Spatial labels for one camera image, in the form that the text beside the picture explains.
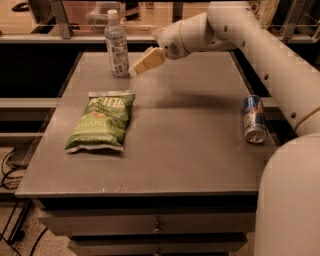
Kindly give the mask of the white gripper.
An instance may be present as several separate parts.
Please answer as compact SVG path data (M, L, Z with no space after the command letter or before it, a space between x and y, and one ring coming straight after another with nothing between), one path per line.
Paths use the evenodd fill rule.
M152 37L157 40L161 48L149 47L143 53L142 57L133 65L133 70L138 75L162 65L166 56L176 60L189 55L182 41L181 25L182 22L178 21L152 32Z

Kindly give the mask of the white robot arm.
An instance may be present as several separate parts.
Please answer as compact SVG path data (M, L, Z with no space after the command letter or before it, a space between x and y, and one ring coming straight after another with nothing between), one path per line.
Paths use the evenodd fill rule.
M320 72L269 33L246 1L209 4L206 12L156 32L133 69L141 74L196 51L238 48L296 132L269 159L260 181L255 256L319 256Z

